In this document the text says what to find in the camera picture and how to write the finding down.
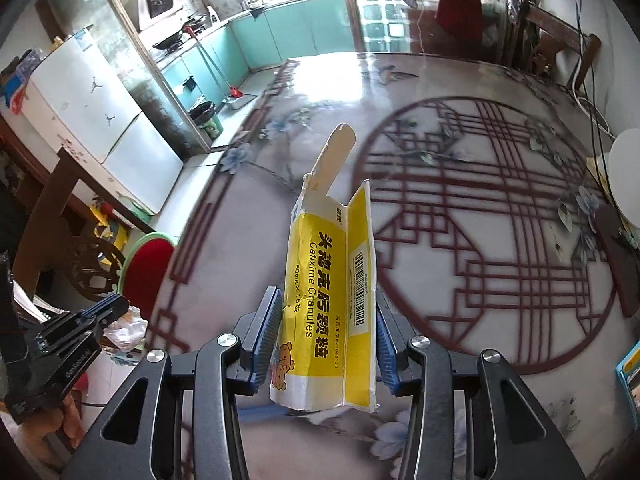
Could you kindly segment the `person's left hand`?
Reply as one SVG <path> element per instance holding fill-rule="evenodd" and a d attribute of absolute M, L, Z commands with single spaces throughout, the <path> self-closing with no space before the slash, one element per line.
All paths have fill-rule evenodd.
<path fill-rule="evenodd" d="M 21 424 L 21 432 L 26 448 L 40 463 L 51 467 L 61 467 L 62 460 L 55 454 L 48 441 L 49 434 L 63 430 L 72 448 L 78 448 L 85 429 L 78 408 L 71 394 L 68 394 L 58 408 L 39 411 L 29 416 Z"/>

